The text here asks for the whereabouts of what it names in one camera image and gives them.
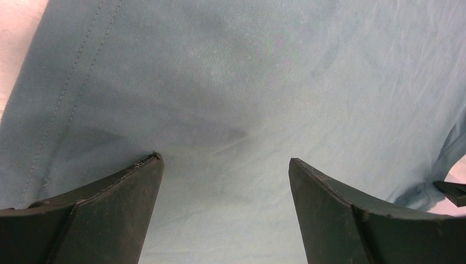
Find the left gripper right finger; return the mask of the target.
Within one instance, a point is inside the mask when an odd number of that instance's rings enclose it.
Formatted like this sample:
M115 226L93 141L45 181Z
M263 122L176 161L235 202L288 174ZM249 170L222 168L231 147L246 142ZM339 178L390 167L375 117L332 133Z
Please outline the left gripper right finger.
M289 179L308 263L465 263L465 217L386 202L298 158Z

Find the teal blue t-shirt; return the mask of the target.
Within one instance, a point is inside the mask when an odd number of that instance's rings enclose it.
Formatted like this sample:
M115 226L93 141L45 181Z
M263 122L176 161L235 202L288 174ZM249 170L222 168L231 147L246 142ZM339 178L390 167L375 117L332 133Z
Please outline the teal blue t-shirt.
M143 263L303 263L293 157L428 211L465 155L465 1L49 1L1 120L1 207L153 152Z

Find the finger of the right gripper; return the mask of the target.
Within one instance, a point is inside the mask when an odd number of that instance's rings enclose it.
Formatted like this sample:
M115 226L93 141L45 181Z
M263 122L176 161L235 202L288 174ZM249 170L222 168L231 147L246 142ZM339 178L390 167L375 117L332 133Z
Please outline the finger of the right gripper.
M434 186L456 207L465 206L465 184L435 181Z

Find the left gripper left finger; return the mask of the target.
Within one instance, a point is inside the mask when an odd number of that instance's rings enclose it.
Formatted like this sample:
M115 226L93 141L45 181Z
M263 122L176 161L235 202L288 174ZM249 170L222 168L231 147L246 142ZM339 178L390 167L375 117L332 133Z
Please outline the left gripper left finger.
M1 210L1 263L138 263L163 170L154 153L25 209Z

